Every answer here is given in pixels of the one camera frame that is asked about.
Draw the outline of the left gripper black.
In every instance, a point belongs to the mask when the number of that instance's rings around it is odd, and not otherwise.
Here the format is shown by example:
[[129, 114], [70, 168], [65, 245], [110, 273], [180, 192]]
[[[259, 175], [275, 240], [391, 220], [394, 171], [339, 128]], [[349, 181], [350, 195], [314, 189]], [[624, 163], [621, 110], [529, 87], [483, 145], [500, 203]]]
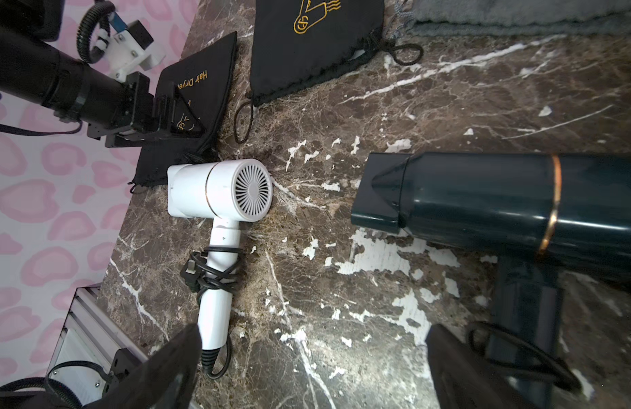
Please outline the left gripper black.
[[197, 140], [206, 127], [171, 80], [160, 81], [155, 94], [150, 79], [133, 73], [124, 83], [125, 99], [110, 124], [90, 123], [87, 136], [107, 148], [141, 148], [161, 141]]

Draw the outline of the dark green hair dryer left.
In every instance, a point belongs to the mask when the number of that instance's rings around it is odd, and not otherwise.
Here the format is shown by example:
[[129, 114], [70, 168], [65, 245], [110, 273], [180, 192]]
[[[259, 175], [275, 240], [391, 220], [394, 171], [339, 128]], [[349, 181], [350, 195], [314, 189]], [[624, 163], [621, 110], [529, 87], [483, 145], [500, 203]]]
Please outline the dark green hair dryer left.
[[490, 318], [461, 342], [535, 408], [581, 390], [557, 356], [561, 271], [631, 292], [631, 155], [372, 153], [351, 221], [499, 257]]

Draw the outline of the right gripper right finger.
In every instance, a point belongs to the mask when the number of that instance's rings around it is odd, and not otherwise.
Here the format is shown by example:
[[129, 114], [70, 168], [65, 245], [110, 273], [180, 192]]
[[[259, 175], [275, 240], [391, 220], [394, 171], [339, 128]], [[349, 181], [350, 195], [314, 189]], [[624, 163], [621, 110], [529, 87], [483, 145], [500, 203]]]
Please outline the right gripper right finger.
[[442, 324], [426, 337], [428, 362], [441, 408], [535, 408], [497, 367], [472, 351]]

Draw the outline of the black pouch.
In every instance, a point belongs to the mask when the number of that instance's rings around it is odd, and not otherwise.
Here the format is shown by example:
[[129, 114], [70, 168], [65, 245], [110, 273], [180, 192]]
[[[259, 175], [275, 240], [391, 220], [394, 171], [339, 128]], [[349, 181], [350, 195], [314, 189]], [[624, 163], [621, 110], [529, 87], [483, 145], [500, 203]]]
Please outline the black pouch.
[[130, 193], [142, 187], [167, 184], [172, 165], [200, 165], [218, 161], [218, 133], [225, 118], [237, 54], [238, 33], [231, 32], [215, 43], [165, 68], [159, 82], [177, 85], [206, 127], [197, 140], [161, 141], [141, 148]]
[[247, 101], [255, 109], [355, 71], [379, 52], [418, 63], [419, 44], [384, 36], [382, 1], [258, 1]]

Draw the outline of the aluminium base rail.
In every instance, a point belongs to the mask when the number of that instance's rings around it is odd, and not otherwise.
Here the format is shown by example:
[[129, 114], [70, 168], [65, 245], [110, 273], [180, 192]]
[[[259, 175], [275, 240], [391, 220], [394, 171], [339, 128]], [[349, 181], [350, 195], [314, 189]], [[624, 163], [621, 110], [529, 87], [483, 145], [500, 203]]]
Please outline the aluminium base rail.
[[48, 366], [51, 378], [70, 388], [84, 405], [102, 398], [106, 382], [89, 368], [54, 366], [66, 361], [90, 361], [107, 371], [121, 349], [128, 349], [140, 363], [148, 360], [145, 352], [97, 305], [99, 294], [98, 285], [75, 291]]

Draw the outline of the grey hair dryer pouch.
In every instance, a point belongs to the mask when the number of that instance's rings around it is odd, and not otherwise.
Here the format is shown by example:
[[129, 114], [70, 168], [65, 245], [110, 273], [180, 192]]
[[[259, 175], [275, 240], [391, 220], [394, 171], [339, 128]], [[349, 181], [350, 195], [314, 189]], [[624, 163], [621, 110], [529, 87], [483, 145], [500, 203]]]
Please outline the grey hair dryer pouch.
[[631, 0], [426, 0], [407, 16], [423, 37], [631, 34]]

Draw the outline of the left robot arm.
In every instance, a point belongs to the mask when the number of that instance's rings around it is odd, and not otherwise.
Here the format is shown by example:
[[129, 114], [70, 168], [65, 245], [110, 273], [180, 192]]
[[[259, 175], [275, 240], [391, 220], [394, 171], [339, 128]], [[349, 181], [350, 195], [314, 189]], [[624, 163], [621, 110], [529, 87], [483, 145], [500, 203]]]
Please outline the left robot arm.
[[140, 21], [126, 23], [111, 1], [95, 2], [78, 26], [73, 58], [52, 46], [63, 10], [62, 1], [0, 1], [0, 98], [50, 109], [109, 148], [206, 133], [176, 83], [160, 83], [150, 94], [144, 73], [165, 54]]

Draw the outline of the white hair dryer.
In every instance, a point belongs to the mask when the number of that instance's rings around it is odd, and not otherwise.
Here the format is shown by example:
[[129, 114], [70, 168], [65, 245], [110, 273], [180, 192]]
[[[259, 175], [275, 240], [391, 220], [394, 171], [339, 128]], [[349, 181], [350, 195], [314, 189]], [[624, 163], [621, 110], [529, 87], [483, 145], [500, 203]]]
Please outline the white hair dryer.
[[271, 207], [273, 187], [265, 166], [252, 158], [167, 170], [167, 211], [177, 218], [210, 219], [208, 246], [191, 252], [180, 275], [199, 304], [202, 371], [222, 378], [231, 362], [230, 314], [244, 250], [241, 223], [255, 223]]

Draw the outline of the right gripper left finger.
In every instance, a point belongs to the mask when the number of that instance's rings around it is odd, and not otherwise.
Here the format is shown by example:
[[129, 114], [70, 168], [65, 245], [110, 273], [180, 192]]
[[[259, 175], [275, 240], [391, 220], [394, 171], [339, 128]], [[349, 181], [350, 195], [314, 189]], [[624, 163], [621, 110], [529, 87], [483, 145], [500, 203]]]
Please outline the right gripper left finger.
[[105, 397], [88, 408], [188, 408], [196, 386], [201, 336], [189, 324]]

